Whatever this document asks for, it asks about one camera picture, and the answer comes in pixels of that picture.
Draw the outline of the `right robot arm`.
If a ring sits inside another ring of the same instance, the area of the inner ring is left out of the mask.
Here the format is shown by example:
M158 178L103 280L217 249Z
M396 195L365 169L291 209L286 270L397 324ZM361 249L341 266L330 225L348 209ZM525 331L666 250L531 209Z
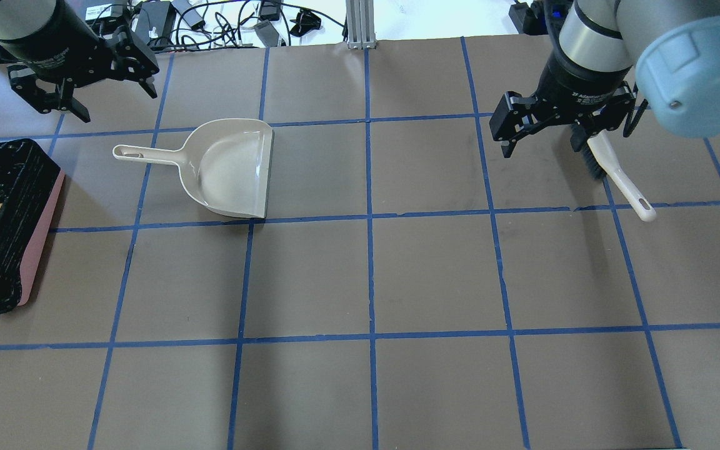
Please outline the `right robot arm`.
M720 1L540 1L552 53L534 94L508 91L489 120L508 158L548 126L585 136L633 120L642 94L667 131L720 134Z

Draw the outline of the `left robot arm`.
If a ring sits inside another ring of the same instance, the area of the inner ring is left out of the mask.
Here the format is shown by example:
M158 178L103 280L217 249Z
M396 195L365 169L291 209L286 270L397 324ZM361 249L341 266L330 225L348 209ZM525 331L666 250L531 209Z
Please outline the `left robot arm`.
M0 1L0 46L16 59L7 69L9 86L37 113L61 111L88 123L74 91L106 79L158 95L157 59L131 27L102 37L66 1Z

